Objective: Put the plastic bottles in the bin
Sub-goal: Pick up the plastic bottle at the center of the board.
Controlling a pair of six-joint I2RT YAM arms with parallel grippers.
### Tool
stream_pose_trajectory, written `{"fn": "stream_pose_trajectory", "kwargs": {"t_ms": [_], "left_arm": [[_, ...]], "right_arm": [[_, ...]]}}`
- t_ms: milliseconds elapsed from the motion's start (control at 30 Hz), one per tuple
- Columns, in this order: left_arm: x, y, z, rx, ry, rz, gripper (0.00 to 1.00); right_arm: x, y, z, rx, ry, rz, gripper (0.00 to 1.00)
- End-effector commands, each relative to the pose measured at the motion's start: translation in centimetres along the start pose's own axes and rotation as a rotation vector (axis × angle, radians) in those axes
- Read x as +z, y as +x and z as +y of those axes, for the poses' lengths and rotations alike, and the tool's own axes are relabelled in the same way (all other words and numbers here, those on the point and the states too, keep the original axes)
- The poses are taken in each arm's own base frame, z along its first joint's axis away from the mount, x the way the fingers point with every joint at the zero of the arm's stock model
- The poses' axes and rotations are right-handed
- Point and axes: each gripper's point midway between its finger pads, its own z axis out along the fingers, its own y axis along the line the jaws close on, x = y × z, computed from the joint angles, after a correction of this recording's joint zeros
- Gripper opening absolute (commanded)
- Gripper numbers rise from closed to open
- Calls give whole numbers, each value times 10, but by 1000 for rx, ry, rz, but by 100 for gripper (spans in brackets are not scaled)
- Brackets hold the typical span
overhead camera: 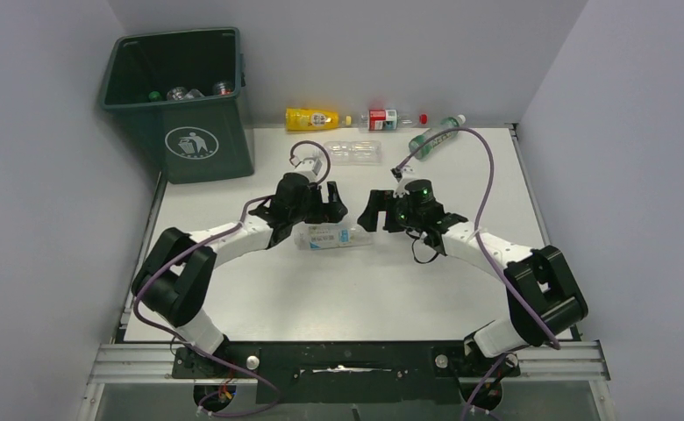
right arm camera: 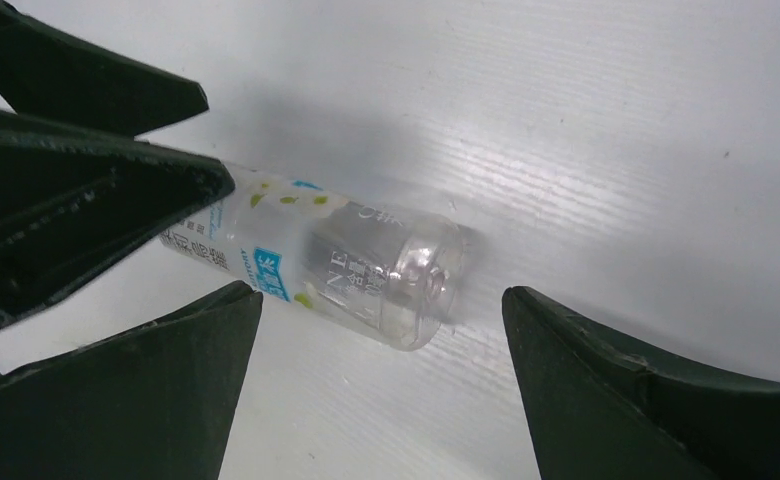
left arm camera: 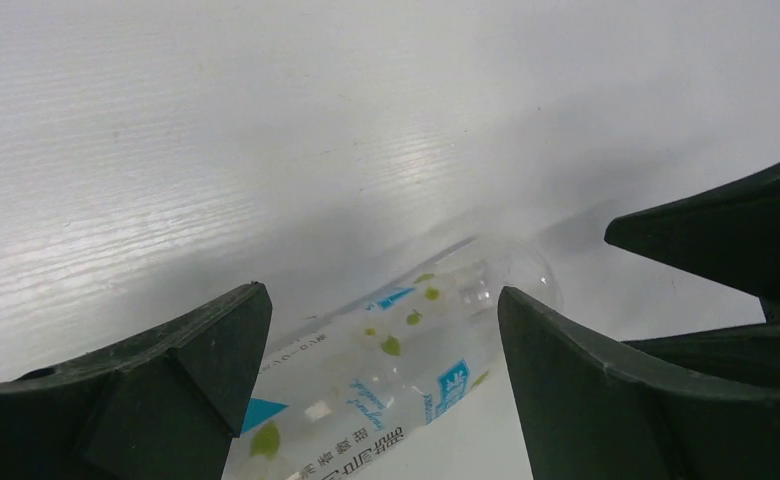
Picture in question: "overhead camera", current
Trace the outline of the white blue label tea bottle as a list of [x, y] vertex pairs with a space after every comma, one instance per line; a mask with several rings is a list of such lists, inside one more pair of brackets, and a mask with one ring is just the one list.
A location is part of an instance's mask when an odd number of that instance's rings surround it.
[[294, 236], [299, 250], [327, 250], [373, 244], [372, 234], [358, 225], [304, 225]]

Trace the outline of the clear unlabelled bottle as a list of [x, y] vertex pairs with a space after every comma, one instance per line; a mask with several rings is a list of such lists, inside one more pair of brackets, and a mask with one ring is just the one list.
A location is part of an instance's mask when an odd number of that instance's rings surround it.
[[379, 165], [382, 161], [381, 143], [375, 140], [327, 141], [324, 149], [334, 165]]

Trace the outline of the green tinted bottle white cap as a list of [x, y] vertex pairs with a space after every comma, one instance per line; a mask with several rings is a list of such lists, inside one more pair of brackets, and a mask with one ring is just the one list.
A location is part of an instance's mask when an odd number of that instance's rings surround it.
[[466, 121], [467, 118], [463, 114], [446, 117], [422, 134], [412, 138], [408, 144], [412, 157], [423, 161], [441, 144], [456, 137], [459, 132], [454, 131], [454, 128], [463, 126]]

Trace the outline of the red label bottle front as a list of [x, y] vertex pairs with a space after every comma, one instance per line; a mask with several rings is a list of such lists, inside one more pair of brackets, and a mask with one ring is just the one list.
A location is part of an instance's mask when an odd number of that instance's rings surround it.
[[229, 81], [219, 81], [212, 86], [213, 96], [228, 96], [234, 92], [234, 84]]

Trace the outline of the blue label crushed bottle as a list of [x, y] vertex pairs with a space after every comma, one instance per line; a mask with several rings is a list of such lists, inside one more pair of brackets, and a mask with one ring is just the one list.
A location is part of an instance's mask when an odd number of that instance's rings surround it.
[[199, 89], [187, 89], [185, 87], [175, 87], [167, 92], [168, 101], [192, 100], [204, 97]]

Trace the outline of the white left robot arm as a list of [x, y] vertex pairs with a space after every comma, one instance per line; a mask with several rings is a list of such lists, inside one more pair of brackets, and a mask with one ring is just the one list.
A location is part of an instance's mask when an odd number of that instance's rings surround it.
[[165, 230], [132, 282], [133, 314], [142, 320], [146, 306], [163, 319], [160, 330], [214, 354], [228, 340], [203, 308], [214, 269], [278, 246], [296, 225], [337, 223], [346, 214], [335, 182], [286, 173], [273, 195], [247, 202], [237, 222], [200, 232]]

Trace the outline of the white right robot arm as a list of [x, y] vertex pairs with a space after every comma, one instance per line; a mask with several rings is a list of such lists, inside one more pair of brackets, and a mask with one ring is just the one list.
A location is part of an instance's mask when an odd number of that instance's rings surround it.
[[587, 302], [557, 247], [530, 248], [484, 232], [466, 217], [445, 211], [428, 180], [416, 179], [397, 190], [372, 190], [358, 223], [375, 232], [381, 213], [384, 231], [419, 233], [438, 254], [463, 260], [505, 286], [507, 316], [465, 339], [463, 361], [472, 373], [486, 374], [503, 353], [550, 344], [588, 315]]

